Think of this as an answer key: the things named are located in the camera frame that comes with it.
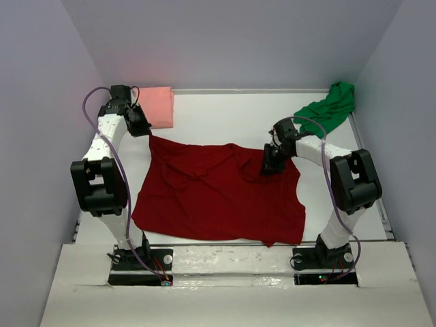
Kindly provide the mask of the red t shirt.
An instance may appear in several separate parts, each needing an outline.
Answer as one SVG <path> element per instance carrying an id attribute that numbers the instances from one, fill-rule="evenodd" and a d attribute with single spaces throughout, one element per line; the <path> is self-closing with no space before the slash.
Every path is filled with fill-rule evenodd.
<path id="1" fill-rule="evenodd" d="M 188 145 L 149 138 L 151 164 L 132 214 L 142 230 L 194 240 L 297 245 L 306 210 L 292 161 L 261 172 L 263 152 L 236 144 Z"/>

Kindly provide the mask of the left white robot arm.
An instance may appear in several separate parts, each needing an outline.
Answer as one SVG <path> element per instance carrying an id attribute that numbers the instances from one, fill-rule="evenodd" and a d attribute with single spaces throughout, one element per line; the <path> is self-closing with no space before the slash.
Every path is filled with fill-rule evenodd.
<path id="1" fill-rule="evenodd" d="M 103 105 L 97 122 L 89 122 L 95 130 L 89 150 L 70 166 L 80 209 L 98 218 L 113 235 L 118 246 L 118 253 L 110 256 L 113 263 L 143 269 L 151 261 L 151 249 L 131 218 L 131 193 L 118 148 L 131 127 L 139 127 L 143 136 L 149 126 L 138 106 L 119 99 Z"/>

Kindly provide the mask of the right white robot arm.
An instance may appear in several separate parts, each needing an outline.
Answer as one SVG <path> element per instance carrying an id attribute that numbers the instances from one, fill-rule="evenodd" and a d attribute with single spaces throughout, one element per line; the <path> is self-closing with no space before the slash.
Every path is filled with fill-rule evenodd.
<path id="1" fill-rule="evenodd" d="M 356 238 L 354 228 L 365 210 L 382 196 L 371 154 L 365 149 L 342 149 L 297 131 L 282 133 L 273 129 L 270 134 L 272 140 L 264 146 L 261 173 L 266 176 L 282 173 L 294 157 L 311 161 L 322 168 L 333 205 L 330 219 L 315 245 L 294 249 L 290 264 L 297 271 L 331 269 L 338 263 L 353 269 L 358 259 L 349 244 Z"/>

